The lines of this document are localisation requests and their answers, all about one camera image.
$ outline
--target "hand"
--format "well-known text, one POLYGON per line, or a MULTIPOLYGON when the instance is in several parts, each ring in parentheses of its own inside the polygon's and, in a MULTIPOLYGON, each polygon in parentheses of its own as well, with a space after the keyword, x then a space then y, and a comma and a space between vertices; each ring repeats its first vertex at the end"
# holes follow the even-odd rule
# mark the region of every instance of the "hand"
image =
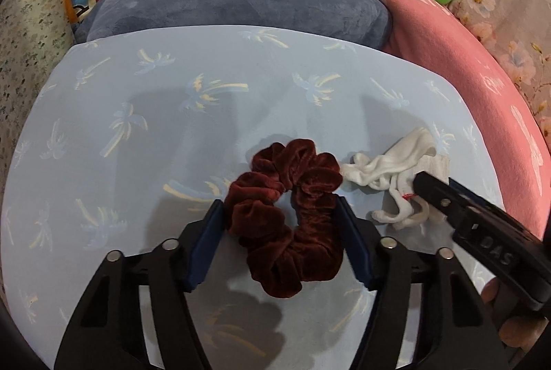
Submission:
MULTIPOLYGON (((494 278, 490 280, 484 289, 482 289, 483 302, 491 309, 492 301, 497 297, 499 285, 501 282, 494 278)), ((539 336, 542 335, 549 320, 541 314, 514 316, 506 320, 499 329, 499 338, 501 341, 513 348, 521 348, 525 353, 529 352, 534 346, 539 336)))

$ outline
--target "blue pillow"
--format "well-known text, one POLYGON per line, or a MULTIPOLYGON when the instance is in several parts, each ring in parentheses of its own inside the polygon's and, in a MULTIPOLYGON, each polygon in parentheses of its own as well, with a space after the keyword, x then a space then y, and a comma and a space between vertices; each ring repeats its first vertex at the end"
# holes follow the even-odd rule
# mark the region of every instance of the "blue pillow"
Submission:
POLYGON ((380 49, 392 25, 378 0, 100 0, 78 42, 147 28, 259 25, 320 34, 380 49))

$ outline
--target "metal screw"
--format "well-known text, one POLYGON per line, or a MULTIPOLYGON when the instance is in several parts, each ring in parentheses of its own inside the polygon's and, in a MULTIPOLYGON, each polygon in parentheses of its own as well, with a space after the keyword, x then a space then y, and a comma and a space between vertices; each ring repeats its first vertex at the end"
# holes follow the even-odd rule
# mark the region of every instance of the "metal screw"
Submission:
POLYGON ((382 237, 381 238, 381 245, 385 249, 394 249, 398 245, 398 243, 396 242, 396 240, 394 238, 382 237))
POLYGON ((451 249, 448 249, 447 247, 442 247, 438 253, 440 254, 440 256, 446 260, 451 260, 455 254, 454 254, 454 251, 452 251, 451 249))
POLYGON ((107 261, 108 262, 116 262, 118 259, 122 256, 122 254, 119 251, 111 251, 107 254, 107 261))
POLYGON ((180 243, 178 243, 178 240, 175 240, 174 238, 172 238, 172 239, 170 239, 170 240, 164 241, 164 243, 163 243, 163 249, 165 249, 166 251, 173 251, 173 250, 176 249, 179 245, 180 245, 180 243))

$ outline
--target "blue gripper pad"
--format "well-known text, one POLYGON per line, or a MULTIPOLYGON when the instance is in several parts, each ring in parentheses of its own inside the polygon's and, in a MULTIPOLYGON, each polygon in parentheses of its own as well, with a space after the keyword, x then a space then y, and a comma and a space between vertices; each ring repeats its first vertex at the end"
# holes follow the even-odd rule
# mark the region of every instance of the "blue gripper pad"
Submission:
POLYGON ((187 256, 187 274, 182 283, 186 292, 205 281, 210 264, 224 233, 224 204, 216 200, 201 221, 189 223, 180 235, 187 256))
POLYGON ((369 223, 370 226, 365 227, 372 227, 376 235, 378 235, 377 229, 370 221, 356 218, 348 202, 346 202, 346 198, 342 196, 337 198, 337 206, 333 211, 333 221, 339 228, 341 241, 354 271, 354 276, 365 287, 370 286, 373 281, 370 252, 358 230, 357 223, 369 223))

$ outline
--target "pink blanket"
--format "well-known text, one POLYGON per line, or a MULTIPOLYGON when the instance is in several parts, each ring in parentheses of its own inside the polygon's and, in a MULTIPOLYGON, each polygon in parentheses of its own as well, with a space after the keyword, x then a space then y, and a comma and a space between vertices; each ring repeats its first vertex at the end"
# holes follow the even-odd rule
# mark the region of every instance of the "pink blanket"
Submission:
POLYGON ((507 212, 542 237, 551 200, 551 157, 505 71, 434 0, 380 1, 393 17, 385 52, 425 67, 455 86, 484 137, 507 212))

